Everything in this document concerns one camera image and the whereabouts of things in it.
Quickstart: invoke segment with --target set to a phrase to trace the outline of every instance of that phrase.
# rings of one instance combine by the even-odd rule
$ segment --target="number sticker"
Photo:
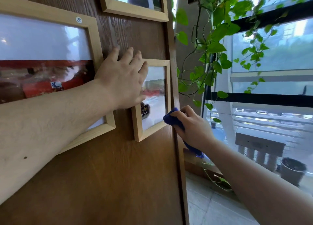
[[[83,23],[83,21],[81,20],[81,18],[80,17],[76,17],[76,21],[77,21],[77,23]]]

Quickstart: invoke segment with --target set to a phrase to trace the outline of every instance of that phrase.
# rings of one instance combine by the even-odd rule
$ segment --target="blue cloth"
[[[184,127],[184,125],[182,124],[182,122],[181,122],[177,117],[174,117],[174,116],[171,116],[171,115],[170,115],[170,114],[171,114],[172,112],[174,112],[174,111],[178,111],[178,108],[174,108],[171,112],[169,112],[168,114],[164,115],[164,117],[163,117],[164,122],[165,122],[166,124],[171,125],[171,126],[173,126],[173,125],[178,125],[178,127],[180,127],[182,130],[185,131],[185,127]],[[197,157],[203,158],[203,153],[202,153],[200,150],[198,150],[198,149],[196,149],[196,148],[190,146],[190,145],[187,144],[185,141],[184,141],[184,144],[186,145],[186,147],[187,147],[190,151],[194,152]]]

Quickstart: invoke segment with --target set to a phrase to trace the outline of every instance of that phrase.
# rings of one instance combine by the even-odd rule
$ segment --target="hand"
[[[171,116],[177,117],[184,125],[185,131],[177,125],[174,125],[174,128],[182,140],[190,146],[203,152],[217,141],[209,122],[198,116],[189,105],[171,113]]]
[[[128,48],[120,61],[119,48],[114,48],[98,69],[95,80],[99,81],[108,94],[113,110],[126,109],[140,104],[146,96],[140,95],[142,84],[148,74],[148,64],[138,51]]]

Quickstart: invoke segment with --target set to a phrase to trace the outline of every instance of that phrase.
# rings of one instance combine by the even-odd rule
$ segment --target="right forearm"
[[[261,224],[311,224],[313,199],[279,176],[228,148],[208,142],[203,152]]]

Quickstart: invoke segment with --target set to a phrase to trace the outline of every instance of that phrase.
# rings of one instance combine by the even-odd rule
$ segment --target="wooden picture frame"
[[[169,60],[156,60],[156,59],[144,59],[149,66],[165,67],[165,99],[166,99],[166,113],[171,111],[171,78],[170,78],[170,61]],[[152,135],[156,131],[160,130],[166,123],[161,121],[147,130],[142,128],[142,114],[140,104],[131,108],[135,141],[140,142],[146,137]]]
[[[166,0],[161,0],[162,11],[152,10],[119,0],[100,0],[100,2],[103,11],[107,13],[137,17],[159,22],[168,21]]]
[[[102,48],[96,18],[77,14],[63,9],[27,1],[27,0],[0,0],[0,14],[17,17],[26,17],[67,26],[83,28],[89,40],[89,49],[95,71],[103,62]],[[82,133],[60,153],[76,147],[86,141],[115,129],[113,112],[104,116],[105,123]]]

